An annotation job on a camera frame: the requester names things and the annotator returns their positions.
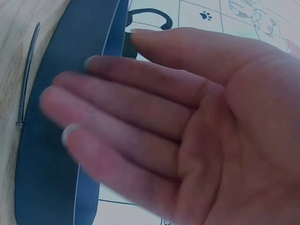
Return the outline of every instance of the blue strap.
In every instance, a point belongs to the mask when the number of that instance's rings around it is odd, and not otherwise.
[[[80,170],[75,207],[78,165],[61,144],[62,130],[42,115],[38,101],[60,72],[82,72],[84,60],[102,52],[121,55],[128,0],[121,0],[116,11],[119,1],[71,0],[44,54],[19,144],[15,175],[18,225],[92,224],[99,184]]]

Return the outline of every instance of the finger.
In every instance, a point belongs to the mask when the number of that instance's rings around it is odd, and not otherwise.
[[[184,70],[171,69],[151,62],[97,56],[87,60],[94,75],[162,96],[191,108],[198,108],[207,79]]]
[[[124,159],[114,149],[79,125],[68,126],[62,141],[70,155],[96,181],[161,216],[172,216],[177,184]]]
[[[126,124],[59,87],[46,89],[40,106],[60,127],[83,124],[127,159],[162,176],[177,177],[177,144]]]
[[[175,102],[92,76],[65,72],[53,83],[105,112],[177,141],[192,114]]]
[[[132,41],[152,62],[184,69],[224,86],[253,61],[281,53],[258,40],[193,28],[134,30]]]

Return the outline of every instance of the wooden table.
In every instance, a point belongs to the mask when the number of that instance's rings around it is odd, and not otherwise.
[[[26,105],[39,64],[70,0],[0,0],[0,225],[15,225],[16,127],[21,84],[34,28],[41,22]]]

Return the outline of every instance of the skin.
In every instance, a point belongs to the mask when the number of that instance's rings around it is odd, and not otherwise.
[[[266,43],[134,30],[40,106],[98,182],[178,225],[300,224],[300,61]]]

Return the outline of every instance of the paw print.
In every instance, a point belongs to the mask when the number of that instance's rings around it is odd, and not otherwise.
[[[210,16],[210,13],[207,13],[205,11],[203,11],[203,13],[200,13],[200,15],[202,16],[202,19],[204,19],[204,20],[210,21],[212,19],[212,17]]]

